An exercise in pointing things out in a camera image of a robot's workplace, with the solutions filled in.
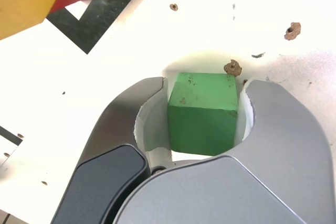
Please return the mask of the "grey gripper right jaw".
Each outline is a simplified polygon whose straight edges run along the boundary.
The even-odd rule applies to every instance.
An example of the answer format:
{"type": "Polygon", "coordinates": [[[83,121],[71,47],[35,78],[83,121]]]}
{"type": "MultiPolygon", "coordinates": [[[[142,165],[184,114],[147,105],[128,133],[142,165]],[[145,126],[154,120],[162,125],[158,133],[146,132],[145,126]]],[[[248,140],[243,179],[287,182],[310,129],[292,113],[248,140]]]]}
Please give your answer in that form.
{"type": "Polygon", "coordinates": [[[312,113],[282,86],[248,82],[250,132],[231,150],[140,184],[103,223],[335,223],[333,164],[312,113]]]}

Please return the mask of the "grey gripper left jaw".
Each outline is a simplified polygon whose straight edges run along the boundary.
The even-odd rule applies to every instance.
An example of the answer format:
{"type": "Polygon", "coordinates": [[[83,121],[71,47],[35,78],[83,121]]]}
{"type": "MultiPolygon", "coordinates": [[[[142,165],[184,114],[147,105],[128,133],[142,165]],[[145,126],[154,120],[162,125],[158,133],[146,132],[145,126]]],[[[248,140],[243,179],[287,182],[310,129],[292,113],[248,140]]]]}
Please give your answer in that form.
{"type": "Polygon", "coordinates": [[[53,223],[112,223],[125,199],[172,160],[168,81],[143,79],[100,115],[82,151],[53,223]]]}

